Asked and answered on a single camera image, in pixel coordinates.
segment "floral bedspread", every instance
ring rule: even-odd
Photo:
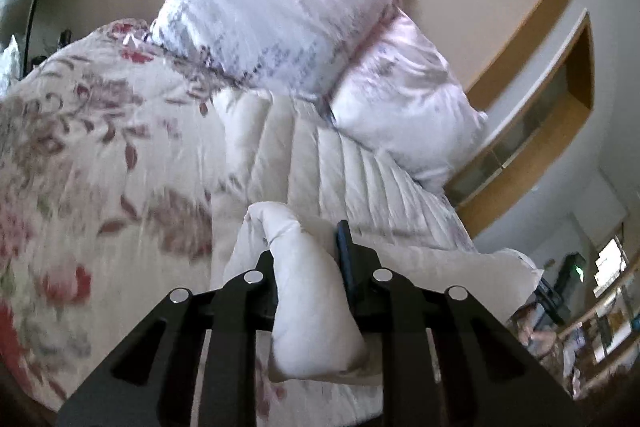
[[[212,249],[235,243],[212,226],[230,213],[212,99],[239,86],[145,44],[146,32],[104,26],[0,100],[0,357],[53,410],[169,291],[208,291]],[[438,212],[473,250],[444,197]],[[379,387],[270,382],[268,344],[257,346],[260,425],[380,411]]]

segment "white comforter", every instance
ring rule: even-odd
[[[59,407],[172,288],[220,285],[256,201],[398,245],[473,250],[446,198],[312,106],[225,90],[232,82],[142,44],[145,32],[134,21],[97,30],[0,107],[0,355],[40,402]],[[263,421],[284,393],[326,412],[306,384],[257,370]],[[380,405],[366,388],[324,393],[336,425]]]

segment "black device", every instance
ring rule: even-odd
[[[428,291],[383,269],[375,250],[353,244],[346,221],[336,236],[351,312],[361,331],[383,335],[383,414],[362,425],[439,426],[441,406],[456,426],[584,425],[568,394],[466,289]],[[219,290],[173,290],[67,400],[56,425],[188,426],[207,330],[198,424],[255,425],[255,331],[272,329],[277,305],[269,251]]]

